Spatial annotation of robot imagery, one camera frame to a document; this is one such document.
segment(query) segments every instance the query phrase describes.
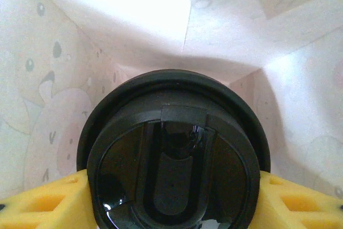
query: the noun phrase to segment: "round black lid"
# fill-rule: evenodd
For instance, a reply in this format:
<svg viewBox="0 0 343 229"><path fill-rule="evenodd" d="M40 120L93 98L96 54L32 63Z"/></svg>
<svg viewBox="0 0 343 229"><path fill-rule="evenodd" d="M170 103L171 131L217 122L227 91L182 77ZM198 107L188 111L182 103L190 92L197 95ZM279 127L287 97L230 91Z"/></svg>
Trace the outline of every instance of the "round black lid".
<svg viewBox="0 0 343 229"><path fill-rule="evenodd" d="M234 92L197 73L161 70L98 104L77 168L87 168L101 228L201 228L207 220L247 228L270 157L260 123Z"/></svg>

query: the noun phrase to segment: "black cap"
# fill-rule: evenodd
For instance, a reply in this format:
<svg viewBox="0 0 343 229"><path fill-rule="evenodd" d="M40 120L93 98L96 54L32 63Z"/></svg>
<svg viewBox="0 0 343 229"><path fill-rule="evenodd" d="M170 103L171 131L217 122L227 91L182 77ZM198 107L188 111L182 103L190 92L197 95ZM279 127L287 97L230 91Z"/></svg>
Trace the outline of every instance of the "black cap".
<svg viewBox="0 0 343 229"><path fill-rule="evenodd" d="M197 73L161 70L112 91L81 134L101 228L247 228L268 144L247 104Z"/></svg>

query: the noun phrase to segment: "black lid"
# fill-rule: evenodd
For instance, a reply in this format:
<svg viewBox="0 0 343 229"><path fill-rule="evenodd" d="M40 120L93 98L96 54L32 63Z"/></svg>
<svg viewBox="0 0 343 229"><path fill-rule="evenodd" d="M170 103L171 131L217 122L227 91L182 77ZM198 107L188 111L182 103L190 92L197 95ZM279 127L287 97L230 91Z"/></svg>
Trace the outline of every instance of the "black lid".
<svg viewBox="0 0 343 229"><path fill-rule="evenodd" d="M81 134L101 228L247 228L259 170L270 170L251 109L213 79L179 70L136 77L111 92Z"/></svg>

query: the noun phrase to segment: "pink cartoon character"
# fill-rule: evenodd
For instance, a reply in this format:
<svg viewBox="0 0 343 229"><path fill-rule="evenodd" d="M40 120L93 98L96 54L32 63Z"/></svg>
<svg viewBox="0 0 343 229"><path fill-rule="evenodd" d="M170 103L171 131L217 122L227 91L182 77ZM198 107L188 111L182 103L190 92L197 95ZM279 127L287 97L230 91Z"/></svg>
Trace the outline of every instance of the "pink cartoon character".
<svg viewBox="0 0 343 229"><path fill-rule="evenodd" d="M76 168L81 130L92 111L87 93L68 88L51 97L53 82L40 85L43 108L33 128L26 153L24 188L57 180Z"/></svg>

